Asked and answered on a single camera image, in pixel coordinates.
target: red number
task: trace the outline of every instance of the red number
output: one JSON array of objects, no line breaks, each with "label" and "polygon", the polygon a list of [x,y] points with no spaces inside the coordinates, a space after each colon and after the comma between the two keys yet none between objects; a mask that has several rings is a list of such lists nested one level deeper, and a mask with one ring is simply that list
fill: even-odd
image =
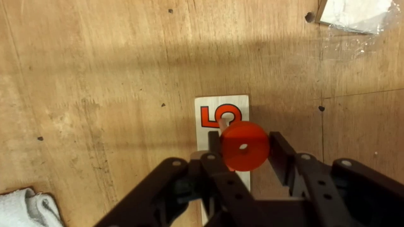
[{"label": "red number", "polygon": [[210,108],[208,107],[201,107],[202,128],[216,128],[216,129],[218,129],[218,122],[225,114],[231,114],[234,117],[234,120],[231,123],[242,120],[241,112],[235,105],[225,104],[225,105],[218,107],[216,109],[216,112],[215,112],[215,120],[213,122],[210,120]]}]

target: wooden surface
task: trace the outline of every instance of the wooden surface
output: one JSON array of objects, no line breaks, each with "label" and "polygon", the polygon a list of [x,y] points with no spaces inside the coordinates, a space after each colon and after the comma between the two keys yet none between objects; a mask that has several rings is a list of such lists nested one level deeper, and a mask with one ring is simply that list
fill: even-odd
[{"label": "wooden surface", "polygon": [[[0,3],[0,192],[51,192],[67,226],[188,159],[197,96],[247,94],[251,120],[299,152],[404,183],[399,23],[357,56],[340,47],[364,37],[306,23],[314,0]],[[258,199],[284,196],[277,183],[253,175]],[[198,206],[174,226],[200,226]]]}]

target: red disc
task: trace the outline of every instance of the red disc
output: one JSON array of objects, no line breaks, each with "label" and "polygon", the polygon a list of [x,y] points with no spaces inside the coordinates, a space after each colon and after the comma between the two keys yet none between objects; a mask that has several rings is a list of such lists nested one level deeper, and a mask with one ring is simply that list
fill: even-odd
[{"label": "red disc", "polygon": [[230,170],[250,172],[260,167],[269,156],[265,132],[247,122],[231,124],[222,133],[222,157]]}]

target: red object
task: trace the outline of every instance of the red object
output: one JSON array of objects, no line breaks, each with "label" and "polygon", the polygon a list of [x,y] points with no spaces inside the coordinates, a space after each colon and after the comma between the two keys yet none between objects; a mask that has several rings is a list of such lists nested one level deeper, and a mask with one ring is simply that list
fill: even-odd
[{"label": "red object", "polygon": [[231,124],[221,136],[222,157],[229,170],[250,172],[260,167],[269,156],[266,133],[247,122]]}]

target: white cloth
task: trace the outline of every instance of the white cloth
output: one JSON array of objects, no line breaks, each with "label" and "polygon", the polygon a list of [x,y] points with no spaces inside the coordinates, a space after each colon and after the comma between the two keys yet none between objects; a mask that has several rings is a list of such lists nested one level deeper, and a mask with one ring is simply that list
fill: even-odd
[{"label": "white cloth", "polygon": [[58,209],[48,195],[30,188],[0,196],[0,227],[63,227]]}]

